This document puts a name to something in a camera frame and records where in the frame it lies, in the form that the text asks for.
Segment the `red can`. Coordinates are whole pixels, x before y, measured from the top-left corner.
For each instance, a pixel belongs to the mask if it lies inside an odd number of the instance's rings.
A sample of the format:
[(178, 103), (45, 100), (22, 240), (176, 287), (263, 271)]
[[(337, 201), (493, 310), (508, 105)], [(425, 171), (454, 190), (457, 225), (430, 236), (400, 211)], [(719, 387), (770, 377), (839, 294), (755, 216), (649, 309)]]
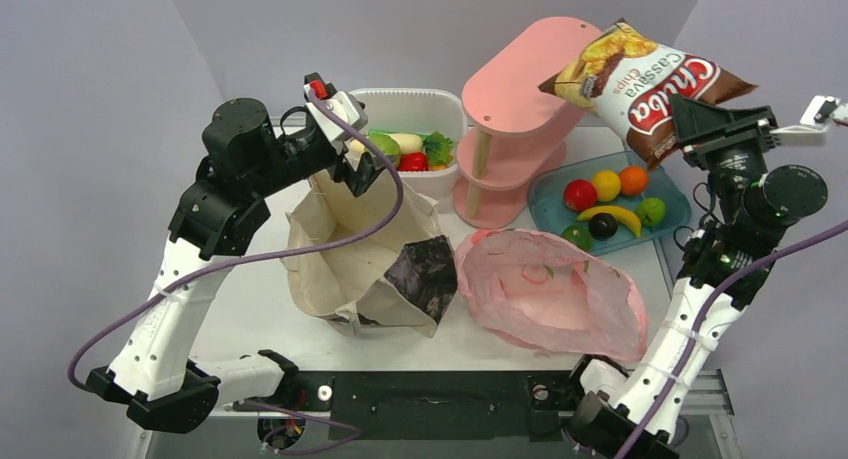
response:
[(644, 36), (623, 18), (539, 86), (601, 119), (651, 171), (678, 149), (672, 96), (717, 105), (756, 88), (709, 58)]

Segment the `small green lime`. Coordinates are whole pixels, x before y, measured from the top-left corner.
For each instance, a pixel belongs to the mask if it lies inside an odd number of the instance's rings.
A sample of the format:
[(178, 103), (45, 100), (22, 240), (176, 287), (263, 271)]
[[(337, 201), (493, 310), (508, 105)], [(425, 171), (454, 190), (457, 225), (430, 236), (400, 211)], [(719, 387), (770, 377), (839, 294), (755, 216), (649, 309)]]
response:
[(593, 247), (593, 236), (586, 227), (581, 225), (568, 226), (562, 231), (560, 237), (585, 252), (589, 252)]

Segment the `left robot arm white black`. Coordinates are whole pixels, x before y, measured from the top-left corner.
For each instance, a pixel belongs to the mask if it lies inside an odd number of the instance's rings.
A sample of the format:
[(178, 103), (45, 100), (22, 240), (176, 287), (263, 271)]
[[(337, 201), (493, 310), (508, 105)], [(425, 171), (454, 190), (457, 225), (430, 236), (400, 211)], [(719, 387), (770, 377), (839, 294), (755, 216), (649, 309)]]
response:
[(261, 101), (238, 98), (203, 130), (206, 154), (170, 221), (150, 298), (130, 314), (134, 328), (119, 354), (85, 382), (124, 405), (136, 425), (185, 434), (225, 404), (262, 398), (284, 409), (297, 399), (296, 365), (272, 350), (225, 362), (194, 360), (190, 351), (225, 278), (269, 219), (269, 196), (320, 171), (361, 195), (380, 174), (373, 160), (352, 167), (345, 158), (346, 141), (367, 122), (360, 101), (338, 92), (302, 111), (300, 131), (276, 135)]

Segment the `beige canvas tote bag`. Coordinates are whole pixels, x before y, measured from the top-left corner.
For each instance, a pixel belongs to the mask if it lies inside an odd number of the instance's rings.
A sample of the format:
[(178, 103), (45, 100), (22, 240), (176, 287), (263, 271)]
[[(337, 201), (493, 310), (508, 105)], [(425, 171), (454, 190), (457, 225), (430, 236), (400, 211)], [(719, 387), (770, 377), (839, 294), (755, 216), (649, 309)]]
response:
[[(433, 337), (457, 292), (436, 200), (410, 186), (398, 192), (387, 172), (359, 197), (326, 172), (309, 184), (287, 215), (287, 246), (325, 249), (283, 259), (294, 305), (348, 336), (406, 327)], [(327, 247), (354, 235), (361, 240)]]

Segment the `pink three-tier shelf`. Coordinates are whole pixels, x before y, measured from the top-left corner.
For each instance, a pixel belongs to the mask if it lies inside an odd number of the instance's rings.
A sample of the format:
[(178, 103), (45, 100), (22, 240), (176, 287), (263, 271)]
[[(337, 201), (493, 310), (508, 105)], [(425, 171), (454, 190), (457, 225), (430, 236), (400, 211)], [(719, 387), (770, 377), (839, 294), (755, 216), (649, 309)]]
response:
[(581, 19), (540, 19), (474, 73), (462, 89), (469, 131), (459, 140), (453, 207), (467, 224), (499, 228), (525, 209), (539, 174), (559, 167), (583, 110), (544, 91), (600, 34)]

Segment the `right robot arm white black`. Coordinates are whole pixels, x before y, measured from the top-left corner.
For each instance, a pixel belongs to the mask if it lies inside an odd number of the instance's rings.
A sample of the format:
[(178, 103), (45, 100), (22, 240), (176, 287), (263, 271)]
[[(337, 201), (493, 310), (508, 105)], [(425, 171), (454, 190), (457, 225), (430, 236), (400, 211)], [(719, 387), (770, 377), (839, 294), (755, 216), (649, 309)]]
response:
[(684, 246), (670, 307), (631, 371), (586, 355), (565, 381), (576, 406), (566, 431), (607, 458), (671, 458), (684, 400), (731, 324), (785, 257), (786, 231), (827, 202), (824, 179), (801, 165), (769, 168), (779, 145), (821, 146), (845, 125), (844, 101), (819, 95), (798, 124), (780, 127), (767, 106), (725, 109), (675, 95), (671, 112), (685, 161), (707, 172), (710, 202)]

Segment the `white radish with leaves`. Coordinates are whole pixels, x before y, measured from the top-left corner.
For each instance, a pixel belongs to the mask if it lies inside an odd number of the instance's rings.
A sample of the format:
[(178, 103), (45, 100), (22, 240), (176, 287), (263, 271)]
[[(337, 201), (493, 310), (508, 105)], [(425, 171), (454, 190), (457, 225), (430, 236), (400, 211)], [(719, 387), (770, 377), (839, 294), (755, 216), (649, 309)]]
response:
[(429, 159), (429, 171), (446, 169), (454, 160), (454, 142), (440, 132), (433, 132), (428, 135), (398, 132), (389, 135), (399, 143), (402, 155), (416, 152), (425, 153)]

